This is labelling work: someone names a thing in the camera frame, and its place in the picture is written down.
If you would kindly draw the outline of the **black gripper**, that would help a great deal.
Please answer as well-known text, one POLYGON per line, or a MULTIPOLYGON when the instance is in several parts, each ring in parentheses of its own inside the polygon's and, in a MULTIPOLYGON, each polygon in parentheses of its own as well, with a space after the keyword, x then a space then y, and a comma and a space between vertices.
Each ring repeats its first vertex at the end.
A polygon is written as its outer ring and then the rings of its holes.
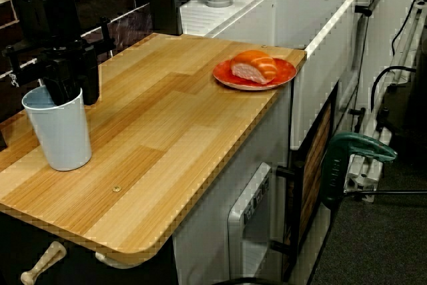
POLYGON ((23 32, 23 40, 8 45, 3 56, 9 58, 9 74, 15 87, 42 79, 55 105, 63 105, 80 94, 73 61, 83 61, 81 88, 85 105, 93 105, 99 98, 97 56, 115 48, 107 24, 101 17, 103 38, 89 43, 81 37, 75 0, 13 0, 23 32), (37 61, 21 68, 17 56, 40 49, 37 61))

